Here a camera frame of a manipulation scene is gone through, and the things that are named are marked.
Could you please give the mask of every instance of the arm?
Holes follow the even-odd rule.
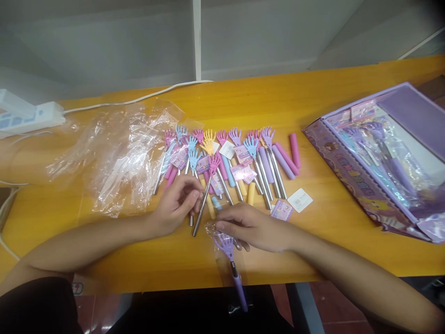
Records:
[[[296,252],[378,320],[414,333],[444,332],[445,316],[435,305],[401,279],[343,247],[245,203],[221,211],[217,220],[217,229],[256,248]]]
[[[188,213],[199,210],[199,181],[181,175],[164,192],[152,213],[111,219],[59,234],[25,255],[0,285],[0,295],[37,278],[73,273],[125,245],[172,233]]]

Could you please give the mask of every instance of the foam handle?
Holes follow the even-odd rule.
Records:
[[[297,168],[301,168],[300,152],[298,151],[297,134],[296,133],[290,134],[289,139],[291,140],[293,162]]]
[[[224,168],[221,168],[221,172],[223,171],[223,169],[225,169],[227,173],[227,178],[229,180],[229,186],[233,188],[235,186],[235,179],[233,178],[232,171],[230,170],[229,160],[224,155],[221,155],[221,160],[222,163],[224,164]]]
[[[217,152],[216,155],[219,157],[219,170],[221,172],[222,175],[222,179],[227,181],[229,179],[227,173],[226,173],[226,168],[224,167],[224,162],[223,162],[223,158],[221,153]]]
[[[164,174],[164,179],[168,180],[170,178],[170,174],[172,173],[173,164],[169,164],[167,171]]]
[[[288,164],[286,163],[286,160],[284,160],[283,156],[281,155],[280,151],[277,149],[275,145],[272,145],[272,151],[273,154],[275,154],[275,158],[277,159],[278,163],[283,168],[284,172],[286,173],[287,177],[291,180],[295,179],[294,173],[292,173],[292,170],[289,168]]]
[[[170,177],[168,178],[167,184],[165,185],[165,188],[167,189],[169,186],[172,185],[173,181],[176,178],[176,175],[178,174],[178,169],[174,167],[172,169],[172,173],[170,173]]]
[[[207,184],[209,182],[209,178],[210,178],[209,171],[204,171],[203,174],[204,174],[205,184]],[[215,193],[215,191],[213,190],[212,185],[210,185],[209,193],[210,194],[214,194]]]
[[[267,182],[273,183],[272,171],[270,170],[269,160],[267,160],[266,150],[263,146],[260,147],[260,157],[261,161],[263,162],[264,171],[266,172]]]
[[[275,143],[275,146],[277,147],[277,149],[280,151],[281,155],[283,156],[284,160],[286,160],[287,165],[289,166],[289,168],[292,170],[292,172],[295,175],[300,175],[300,171],[298,170],[297,166],[295,166],[295,164],[293,163],[292,159],[289,158],[289,156],[287,155],[286,151],[283,150],[283,148],[281,147],[279,142]]]
[[[247,203],[254,206],[255,202],[255,182],[249,183],[249,195],[247,196]]]

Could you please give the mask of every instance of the silver metal rod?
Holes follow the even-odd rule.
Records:
[[[266,148],[266,156],[267,156],[267,161],[269,163],[270,172],[272,173],[273,176],[273,188],[275,189],[275,194],[277,195],[277,198],[281,198],[281,191],[280,191],[280,186],[278,185],[277,175],[275,174],[275,168],[273,167],[272,158],[270,157],[269,150],[267,148]]]
[[[227,185],[224,182],[223,175],[221,174],[221,170],[219,169],[219,167],[216,169],[216,173],[218,174],[219,180],[221,181],[224,193],[226,194],[226,197],[229,200],[229,204],[232,206],[233,205],[232,197],[230,196],[229,190],[227,189]]]
[[[227,159],[229,161],[229,166],[230,168],[232,168],[232,161],[230,161],[230,159]],[[238,195],[238,199],[240,200],[240,202],[242,202],[244,200],[242,193],[241,193],[241,189],[240,189],[240,185],[238,184],[238,182],[235,181],[235,189],[236,189],[236,194]]]
[[[265,189],[266,186],[265,186],[265,184],[264,184],[263,175],[261,174],[260,166],[258,165],[258,161],[257,161],[256,158],[254,159],[254,164],[255,164],[255,169],[256,169],[256,171],[257,171],[257,173],[258,173],[258,176],[260,177],[261,187],[262,187],[263,189]],[[264,197],[264,200],[265,200],[265,202],[266,202],[266,207],[267,207],[267,209],[268,209],[268,210],[272,210],[272,206],[270,205],[269,195],[267,194],[267,191],[264,191],[264,193],[263,193],[263,197]]]
[[[205,187],[203,202],[201,203],[201,208],[199,209],[199,215],[198,215],[198,218],[196,219],[195,228],[193,229],[193,233],[192,233],[192,236],[194,236],[194,237],[196,237],[196,232],[198,232],[199,222],[201,221],[201,217],[202,217],[203,211],[204,211],[205,201],[207,199],[207,196],[209,195],[210,182],[212,181],[212,177],[213,177],[213,175],[210,176],[209,182],[207,182],[207,186]]]
[[[190,167],[190,159],[187,158],[187,165],[185,165],[185,171],[184,174],[188,174],[189,173],[189,167]]]
[[[167,155],[167,150],[164,151],[164,153],[162,154],[162,158],[161,158],[161,168],[159,169],[159,173],[158,173],[158,178],[156,179],[156,185],[154,188],[154,195],[156,195],[158,193],[158,188],[159,188],[159,184],[161,183],[161,176],[162,176],[162,169],[164,167],[164,160],[165,160],[165,156]]]
[[[195,172],[193,170],[191,171],[191,175],[195,176]],[[190,227],[192,227],[192,226],[193,226],[193,216],[190,215]]]
[[[264,194],[263,187],[261,186],[261,183],[258,181],[258,177],[257,176],[255,176],[254,182],[255,182],[256,190],[258,191],[258,193],[260,195]]]
[[[280,170],[278,169],[278,163],[277,159],[275,158],[275,154],[273,154],[273,151],[271,148],[268,149],[270,153],[270,157],[272,158],[273,167],[275,169],[275,172],[277,174],[278,184],[280,186],[280,191],[283,197],[282,199],[287,199],[286,189],[284,188],[283,178],[281,177]]]
[[[270,190],[270,184],[267,181],[267,176],[266,176],[266,171],[264,170],[264,165],[263,165],[263,161],[261,160],[261,156],[260,153],[257,152],[256,153],[256,159],[260,165],[260,170],[261,170],[261,174],[263,176],[263,180],[264,180],[264,191],[267,192],[267,195],[269,196],[269,200],[273,200],[273,195],[272,195],[272,190]]]

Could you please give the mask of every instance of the sleeve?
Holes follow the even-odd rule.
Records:
[[[0,328],[8,333],[82,333],[71,284],[44,277],[0,297]]]

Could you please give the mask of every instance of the white label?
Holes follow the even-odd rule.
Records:
[[[235,150],[233,149],[235,147],[234,144],[232,144],[229,141],[226,141],[224,145],[219,150],[219,153],[224,155],[227,159],[231,160],[233,156],[235,155]]]
[[[213,153],[218,152],[218,149],[219,149],[219,144],[216,141],[214,141],[213,142]]]
[[[290,196],[287,201],[290,205],[297,211],[298,213],[302,212],[310,203],[313,202],[313,199],[306,194],[306,192],[300,188],[296,192]]]

